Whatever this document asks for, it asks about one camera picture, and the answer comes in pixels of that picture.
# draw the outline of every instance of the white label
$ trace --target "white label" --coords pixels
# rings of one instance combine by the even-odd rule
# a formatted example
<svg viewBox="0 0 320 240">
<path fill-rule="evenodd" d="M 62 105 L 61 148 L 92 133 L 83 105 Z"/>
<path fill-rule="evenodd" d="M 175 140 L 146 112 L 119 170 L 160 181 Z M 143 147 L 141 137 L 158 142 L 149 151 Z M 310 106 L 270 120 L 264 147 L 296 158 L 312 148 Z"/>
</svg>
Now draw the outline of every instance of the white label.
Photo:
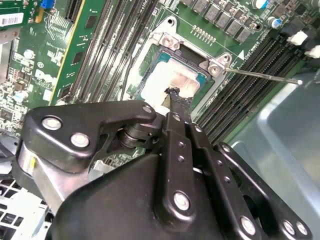
<svg viewBox="0 0 320 240">
<path fill-rule="evenodd" d="M 45 101 L 50 102 L 51 96 L 52 96 L 52 91 L 46 89 L 46 90 L 44 90 L 42 99 L 45 100 Z"/>
<path fill-rule="evenodd" d="M 0 27 L 9 26 L 14 24 L 21 24 L 24 20 L 24 13 L 11 13 L 0 15 Z"/>
</svg>

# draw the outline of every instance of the barcode sticker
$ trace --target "barcode sticker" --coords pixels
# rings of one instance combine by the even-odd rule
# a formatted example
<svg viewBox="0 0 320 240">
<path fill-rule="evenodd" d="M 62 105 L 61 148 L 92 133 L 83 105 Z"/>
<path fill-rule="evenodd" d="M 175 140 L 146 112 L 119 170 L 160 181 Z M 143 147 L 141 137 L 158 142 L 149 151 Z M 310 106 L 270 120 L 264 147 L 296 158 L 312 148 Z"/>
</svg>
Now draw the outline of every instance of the barcode sticker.
<svg viewBox="0 0 320 240">
<path fill-rule="evenodd" d="M 2 14 L 0 15 L 0 27 L 21 24 L 24 20 L 24 13 L 11 13 L 11 14 Z"/>
</svg>

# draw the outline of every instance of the hex bolt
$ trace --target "hex bolt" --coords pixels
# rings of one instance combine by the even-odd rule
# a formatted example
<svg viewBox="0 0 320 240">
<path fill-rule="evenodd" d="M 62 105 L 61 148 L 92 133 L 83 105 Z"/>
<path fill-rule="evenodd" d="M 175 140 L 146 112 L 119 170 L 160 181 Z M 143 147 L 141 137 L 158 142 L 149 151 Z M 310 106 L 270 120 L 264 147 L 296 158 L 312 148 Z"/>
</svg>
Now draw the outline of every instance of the hex bolt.
<svg viewBox="0 0 320 240">
<path fill-rule="evenodd" d="M 296 234 L 296 232 L 295 232 L 295 230 L 294 230 L 294 227 L 291 225 L 290 222 L 288 222 L 288 221 L 283 221 L 283 226 L 284 226 L 285 230 L 287 230 L 287 232 L 288 232 L 289 234 L 291 234 L 291 235 L 295 235 L 295 234 Z"/>
<path fill-rule="evenodd" d="M 73 134 L 70 140 L 73 145 L 79 148 L 85 148 L 90 143 L 88 136 L 80 132 Z"/>
<path fill-rule="evenodd" d="M 61 122 L 54 117 L 46 117 L 42 120 L 42 126 L 49 130 L 58 130 L 61 128 Z"/>
<path fill-rule="evenodd" d="M 243 216 L 241 218 L 241 224 L 244 228 L 244 230 L 250 234 L 250 235 L 255 235 L 256 234 L 256 228 L 255 225 L 250 221 L 249 218 Z"/>
<path fill-rule="evenodd" d="M 173 195 L 175 205 L 182 211 L 186 211 L 190 207 L 189 199 L 182 192 L 177 191 Z"/>
<path fill-rule="evenodd" d="M 305 228 L 305 226 L 303 226 L 301 222 L 297 222 L 296 226 L 303 235 L 308 235 L 307 229 Z"/>
</svg>

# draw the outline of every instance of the chip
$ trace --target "chip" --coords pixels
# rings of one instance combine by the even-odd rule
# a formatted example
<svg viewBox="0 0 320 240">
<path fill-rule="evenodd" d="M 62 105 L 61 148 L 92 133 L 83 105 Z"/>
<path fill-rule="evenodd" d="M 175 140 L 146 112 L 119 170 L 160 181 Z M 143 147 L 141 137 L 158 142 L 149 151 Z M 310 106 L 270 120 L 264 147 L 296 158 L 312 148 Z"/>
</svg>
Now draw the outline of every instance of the chip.
<svg viewBox="0 0 320 240">
<path fill-rule="evenodd" d="M 234 18 L 239 20 L 243 14 L 244 14 L 244 12 L 239 9 L 239 10 L 236 12 L 236 14 L 234 15 Z"/>
<path fill-rule="evenodd" d="M 80 62 L 83 54 L 84 54 L 83 51 L 77 52 L 77 53 L 74 55 L 72 64 L 77 64 L 78 62 Z"/>
<path fill-rule="evenodd" d="M 0 118 L 4 119 L 4 120 L 7 120 L 7 121 L 12 121 L 12 117 L 13 117 L 13 113 L 6 110 L 6 109 L 1 109 L 1 112 L 0 112 Z"/>
<path fill-rule="evenodd" d="M 17 92 L 22 91 L 24 88 L 25 88 L 25 85 L 23 83 L 16 82 L 14 84 L 14 90 L 17 91 Z"/>
<path fill-rule="evenodd" d="M 210 22 L 213 22 L 216 19 L 219 12 L 220 12 L 219 8 L 213 4 L 209 8 L 208 12 L 204 15 L 204 18 L 209 20 Z"/>
<path fill-rule="evenodd" d="M 226 32 L 231 36 L 234 36 L 238 32 L 240 27 L 241 27 L 241 24 L 238 21 L 234 20 L 226 29 Z"/>
<path fill-rule="evenodd" d="M 225 5 L 225 7 L 224 7 L 224 10 L 226 11 L 226 12 L 230 12 L 230 10 L 232 9 L 232 7 L 233 7 L 234 5 L 231 3 L 231 2 L 227 2 L 227 4 Z"/>
<path fill-rule="evenodd" d="M 294 11 L 296 14 L 302 15 L 305 13 L 306 10 L 307 10 L 307 8 L 301 3 Z"/>
<path fill-rule="evenodd" d="M 249 17 L 249 18 L 245 21 L 244 25 L 246 25 L 247 27 L 250 27 L 250 25 L 252 24 L 253 21 L 254 21 L 254 20 L 253 20 L 251 17 Z"/>
<path fill-rule="evenodd" d="M 273 15 L 277 18 L 281 18 L 281 16 L 286 12 L 286 7 L 282 4 L 277 6 L 273 11 Z"/>
<path fill-rule="evenodd" d="M 187 5 L 188 7 L 191 5 L 192 3 L 192 0 L 181 0 L 181 2 L 184 4 L 184 5 Z"/>
<path fill-rule="evenodd" d="M 61 91 L 60 98 L 64 98 L 70 92 L 71 85 L 67 86 L 65 89 Z"/>
<path fill-rule="evenodd" d="M 97 16 L 88 16 L 86 20 L 85 29 L 92 29 L 96 23 Z"/>
<path fill-rule="evenodd" d="M 237 41 L 239 41 L 240 43 L 244 43 L 247 38 L 250 36 L 251 32 L 249 29 L 244 28 L 241 33 L 238 35 L 238 37 L 236 38 Z"/>
<path fill-rule="evenodd" d="M 30 82 L 31 75 L 26 74 L 26 75 L 24 76 L 24 79 L 27 80 L 28 82 Z"/>
<path fill-rule="evenodd" d="M 26 74 L 25 74 L 24 72 L 22 72 L 22 71 L 19 71 L 19 72 L 18 72 L 18 77 L 21 78 L 21 79 L 24 79 L 24 78 L 25 78 L 25 75 L 26 75 Z"/>
<path fill-rule="evenodd" d="M 200 14 L 207 7 L 208 3 L 209 2 L 207 0 L 198 0 L 198 1 L 195 2 L 195 4 L 194 4 L 192 9 L 196 13 Z"/>
<path fill-rule="evenodd" d="M 221 14 L 221 16 L 219 17 L 218 21 L 216 21 L 215 25 L 217 25 L 218 27 L 224 29 L 226 27 L 226 25 L 228 24 L 230 18 L 231 18 L 231 16 L 229 16 L 228 14 L 223 12 Z"/>
</svg>

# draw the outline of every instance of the capacitor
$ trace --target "capacitor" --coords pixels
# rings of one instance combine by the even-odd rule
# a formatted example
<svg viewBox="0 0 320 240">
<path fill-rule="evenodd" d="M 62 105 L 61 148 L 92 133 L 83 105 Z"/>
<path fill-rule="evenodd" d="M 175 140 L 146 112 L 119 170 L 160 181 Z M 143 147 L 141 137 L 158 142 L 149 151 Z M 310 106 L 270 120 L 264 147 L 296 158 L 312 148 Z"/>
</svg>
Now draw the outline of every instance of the capacitor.
<svg viewBox="0 0 320 240">
<path fill-rule="evenodd" d="M 27 100 L 28 96 L 29 95 L 26 91 L 17 91 L 12 99 L 17 103 L 22 103 L 23 101 Z"/>
<path fill-rule="evenodd" d="M 266 24 L 273 29 L 278 29 L 282 25 L 282 21 L 279 18 L 271 16 L 267 19 Z"/>
<path fill-rule="evenodd" d="M 310 3 L 313 7 L 320 8 L 320 0 L 311 0 Z"/>
<path fill-rule="evenodd" d="M 251 4 L 254 9 L 265 9 L 268 5 L 268 0 L 252 0 Z"/>
</svg>

